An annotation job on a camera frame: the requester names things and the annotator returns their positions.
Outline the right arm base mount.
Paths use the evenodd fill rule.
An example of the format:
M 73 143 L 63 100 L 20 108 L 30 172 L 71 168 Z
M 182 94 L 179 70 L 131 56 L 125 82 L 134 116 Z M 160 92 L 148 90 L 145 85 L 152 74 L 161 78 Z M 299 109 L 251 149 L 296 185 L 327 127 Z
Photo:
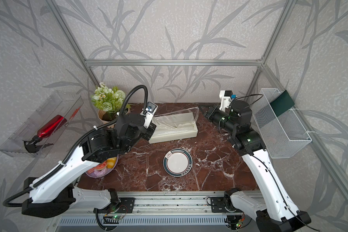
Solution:
M 227 209 L 224 201 L 224 197 L 209 197 L 212 213 L 233 213 L 235 211 L 230 211 Z

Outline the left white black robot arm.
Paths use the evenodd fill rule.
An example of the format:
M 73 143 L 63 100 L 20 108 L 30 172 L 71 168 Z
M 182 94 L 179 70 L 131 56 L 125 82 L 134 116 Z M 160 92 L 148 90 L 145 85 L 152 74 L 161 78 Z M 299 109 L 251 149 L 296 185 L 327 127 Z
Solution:
M 122 203 L 114 189 L 81 189 L 73 182 L 109 158 L 130 152 L 141 139 L 149 141 L 156 129 L 152 119 L 157 108 L 148 101 L 145 85 L 134 87 L 115 120 L 82 135 L 56 167 L 27 179 L 24 189 L 5 199 L 3 206 L 18 207 L 23 215 L 39 218 L 52 218 L 70 208 L 93 208 L 95 214 L 118 210 Z

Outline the white plate green red rim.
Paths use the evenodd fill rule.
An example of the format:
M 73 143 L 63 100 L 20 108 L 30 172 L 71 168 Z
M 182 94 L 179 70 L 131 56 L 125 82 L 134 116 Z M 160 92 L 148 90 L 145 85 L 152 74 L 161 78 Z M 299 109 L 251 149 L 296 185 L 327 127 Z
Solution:
M 175 148 L 166 153 L 163 159 L 163 167 L 166 173 L 173 177 L 183 177 L 193 167 L 190 153 L 182 148 Z

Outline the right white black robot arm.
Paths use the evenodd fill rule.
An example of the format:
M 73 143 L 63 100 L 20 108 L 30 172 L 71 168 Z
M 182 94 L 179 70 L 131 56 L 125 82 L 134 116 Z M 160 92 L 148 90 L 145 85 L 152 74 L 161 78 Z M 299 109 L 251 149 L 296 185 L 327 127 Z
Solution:
M 225 192 L 227 210 L 241 210 L 252 218 L 261 232 L 294 232 L 311 223 L 309 214 L 299 210 L 283 187 L 271 164 L 266 145 L 252 129 L 252 111 L 247 102 L 233 100 L 228 113 L 216 104 L 203 111 L 203 116 L 219 131 L 229 133 L 226 140 L 247 164 L 261 191 L 260 203 L 240 190 Z

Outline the cream plastic wrap dispenser box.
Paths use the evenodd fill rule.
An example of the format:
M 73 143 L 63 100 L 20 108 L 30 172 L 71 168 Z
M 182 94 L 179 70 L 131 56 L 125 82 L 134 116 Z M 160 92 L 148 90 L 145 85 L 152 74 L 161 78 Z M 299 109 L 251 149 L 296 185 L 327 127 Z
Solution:
M 154 117 L 155 132 L 150 144 L 194 138 L 198 134 L 197 118 L 192 112 Z

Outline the clear plastic wrap sheet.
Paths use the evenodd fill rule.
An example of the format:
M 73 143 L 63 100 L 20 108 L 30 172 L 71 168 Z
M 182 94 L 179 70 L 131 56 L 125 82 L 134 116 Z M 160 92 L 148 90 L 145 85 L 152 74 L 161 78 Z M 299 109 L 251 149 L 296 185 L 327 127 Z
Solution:
M 195 126 L 199 113 L 199 107 L 196 106 L 154 116 L 152 122 L 158 129 L 179 130 Z

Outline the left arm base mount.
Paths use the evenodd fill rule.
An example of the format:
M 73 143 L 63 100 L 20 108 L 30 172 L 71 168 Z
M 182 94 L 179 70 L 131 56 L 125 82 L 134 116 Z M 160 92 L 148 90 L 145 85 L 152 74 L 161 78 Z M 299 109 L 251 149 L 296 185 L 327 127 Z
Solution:
M 103 209 L 94 209 L 94 213 L 121 213 L 121 214 L 131 214 L 134 207 L 135 198 L 133 197 L 127 197 L 127 198 L 120 198 L 119 203 L 111 203 L 108 206 L 106 206 Z

